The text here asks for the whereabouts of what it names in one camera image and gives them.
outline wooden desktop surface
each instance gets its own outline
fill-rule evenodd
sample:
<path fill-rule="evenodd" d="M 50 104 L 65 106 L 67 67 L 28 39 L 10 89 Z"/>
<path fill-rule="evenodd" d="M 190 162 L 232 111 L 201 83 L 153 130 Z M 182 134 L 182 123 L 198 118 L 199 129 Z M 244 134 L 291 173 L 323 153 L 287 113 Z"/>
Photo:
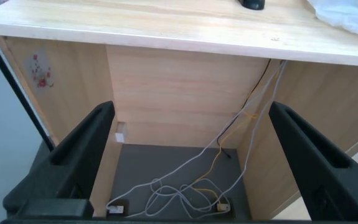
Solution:
<path fill-rule="evenodd" d="M 0 35 L 358 65 L 358 35 L 306 0 L 10 0 Z"/>

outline white plastic bag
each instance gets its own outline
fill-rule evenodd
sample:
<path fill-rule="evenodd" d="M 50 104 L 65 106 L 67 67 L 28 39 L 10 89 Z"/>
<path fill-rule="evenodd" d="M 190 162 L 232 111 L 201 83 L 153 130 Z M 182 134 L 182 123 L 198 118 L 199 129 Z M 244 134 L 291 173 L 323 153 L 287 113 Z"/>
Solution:
<path fill-rule="evenodd" d="M 308 0 L 316 16 L 332 26 L 358 34 L 358 0 Z"/>

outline black object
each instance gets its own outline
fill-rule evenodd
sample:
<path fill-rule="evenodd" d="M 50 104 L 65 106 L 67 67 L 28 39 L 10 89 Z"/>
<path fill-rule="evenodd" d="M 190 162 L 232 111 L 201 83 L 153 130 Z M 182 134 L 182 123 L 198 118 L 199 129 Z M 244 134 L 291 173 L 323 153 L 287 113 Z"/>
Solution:
<path fill-rule="evenodd" d="M 7 195 L 3 204 L 10 216 L 2 223 L 167 223 L 119 217 L 91 218 L 93 207 L 88 199 L 114 115 L 112 102 L 97 106 L 49 159 Z M 358 164 L 291 108 L 273 102 L 269 115 L 312 220 L 358 222 Z M 223 223 L 219 219 L 208 222 Z"/>
<path fill-rule="evenodd" d="M 311 219 L 358 221 L 358 163 L 291 108 L 269 115 Z"/>
<path fill-rule="evenodd" d="M 265 0 L 239 0 L 241 5 L 247 9 L 262 10 L 265 8 Z"/>
<path fill-rule="evenodd" d="M 7 215 L 91 218 L 88 199 L 114 116 L 111 101 L 98 105 L 4 198 Z"/>
<path fill-rule="evenodd" d="M 271 62 L 271 58 L 268 59 L 268 62 L 267 62 L 267 64 L 266 64 L 266 67 L 265 67 L 263 73 L 261 74 L 261 76 L 260 76 L 258 82 L 256 83 L 256 85 L 255 85 L 255 86 L 253 87 L 253 89 L 251 90 L 249 96 L 252 95 L 252 93 L 255 91 L 256 87 L 259 85 L 260 81 L 262 80 L 262 78 L 265 76 L 266 71 L 267 71 L 267 68 L 268 68 L 268 66 L 270 65 L 270 62 Z M 249 100 L 249 97 L 247 97 L 247 99 L 246 99 L 245 102 L 243 103 L 241 109 L 243 109 L 243 107 L 247 104 L 248 100 Z M 238 118 L 238 117 L 236 117 L 235 119 L 233 119 L 233 120 L 230 122 L 230 124 L 223 130 L 222 134 L 220 134 L 220 135 L 217 137 L 216 142 L 217 142 L 217 145 L 218 145 L 219 147 L 220 147 L 219 139 L 224 135 L 224 133 L 226 133 L 226 131 L 231 127 L 231 125 L 233 125 L 233 123 L 237 120 L 237 118 Z M 226 154 L 226 156 L 227 156 L 229 159 L 231 159 L 231 156 L 230 156 L 229 154 L 227 154 L 227 152 L 224 151 L 224 148 L 222 148 L 222 151 Z"/>
<path fill-rule="evenodd" d="M 36 118 L 34 111 L 32 110 L 30 104 L 28 103 L 27 99 L 25 98 L 24 94 L 22 93 L 21 89 L 19 88 L 17 82 L 15 81 L 13 75 L 11 74 L 9 68 L 7 67 L 6 63 L 4 63 L 3 58 L 0 55 L 0 70 L 2 71 L 4 78 L 10 84 L 13 92 L 18 97 L 18 100 L 21 102 L 22 106 L 24 107 L 25 111 L 27 112 L 29 118 L 35 125 L 37 131 L 39 132 L 40 136 L 42 136 L 43 141 L 46 143 L 46 146 L 49 148 L 50 152 L 54 149 L 53 142 L 49 139 L 46 132 L 43 130 L 42 125 L 40 124 L 39 120 Z"/>

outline wooden panel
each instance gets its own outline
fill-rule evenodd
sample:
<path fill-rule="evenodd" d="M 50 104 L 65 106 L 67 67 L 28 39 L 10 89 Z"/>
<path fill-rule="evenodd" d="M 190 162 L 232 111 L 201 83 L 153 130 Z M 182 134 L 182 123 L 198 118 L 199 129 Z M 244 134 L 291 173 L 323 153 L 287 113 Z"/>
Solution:
<path fill-rule="evenodd" d="M 271 86 L 259 104 L 259 112 L 272 89 Z M 276 101 L 293 108 L 343 150 L 352 148 L 350 155 L 358 151 L 358 67 L 289 62 Z M 254 125 L 255 122 L 249 125 L 238 148 L 242 164 Z M 273 218 L 299 197 L 267 113 L 255 136 L 244 183 L 256 220 Z"/>
<path fill-rule="evenodd" d="M 303 0 L 14 0 L 0 35 L 358 65 L 358 35 Z"/>
<path fill-rule="evenodd" d="M 0 46 L 56 144 L 96 105 L 113 100 L 104 45 L 0 37 Z M 52 87 L 38 88 L 27 73 L 28 60 L 36 52 L 43 52 L 48 60 Z M 114 142 L 116 122 L 114 119 L 92 191 L 91 202 L 97 215 L 105 215 L 121 149 Z"/>
<path fill-rule="evenodd" d="M 126 142 L 163 146 L 206 146 L 238 113 L 267 63 L 118 46 L 108 46 L 108 57 Z M 236 148 L 241 138 L 239 131 L 225 147 Z"/>

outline gray floor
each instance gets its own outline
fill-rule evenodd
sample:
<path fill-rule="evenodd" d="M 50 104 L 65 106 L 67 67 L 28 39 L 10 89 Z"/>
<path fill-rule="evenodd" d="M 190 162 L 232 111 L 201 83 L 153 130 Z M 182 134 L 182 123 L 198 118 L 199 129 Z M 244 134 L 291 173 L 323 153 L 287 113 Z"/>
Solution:
<path fill-rule="evenodd" d="M 200 153 L 201 150 L 200 148 L 188 147 L 124 145 L 120 155 L 111 197 L 115 198 L 135 185 L 148 183 L 154 178 L 169 173 L 183 162 Z M 163 184 L 176 188 L 179 188 L 182 184 L 190 184 L 208 171 L 217 152 L 218 149 L 206 150 L 201 157 L 183 167 L 176 174 L 164 179 Z M 237 152 L 235 150 L 229 150 L 228 153 L 232 158 L 229 159 L 226 155 L 222 154 L 217 159 L 213 171 L 208 175 L 208 178 L 214 181 L 222 190 L 228 189 L 241 173 Z M 210 186 L 210 184 L 200 183 L 197 187 L 211 188 L 212 186 Z M 123 197 L 123 199 L 129 201 L 129 214 L 144 210 L 144 206 L 150 195 L 151 190 L 149 187 L 141 187 Z M 189 192 L 188 196 L 194 205 L 207 205 L 205 199 L 194 192 Z M 233 202 L 235 219 L 241 221 L 249 220 L 250 212 L 242 181 L 227 193 L 227 197 Z M 158 199 L 151 207 L 150 212 L 159 210 L 166 201 L 166 198 Z M 179 198 L 175 198 L 162 213 L 153 217 L 153 219 L 184 220 L 188 219 L 188 216 L 182 208 Z"/>

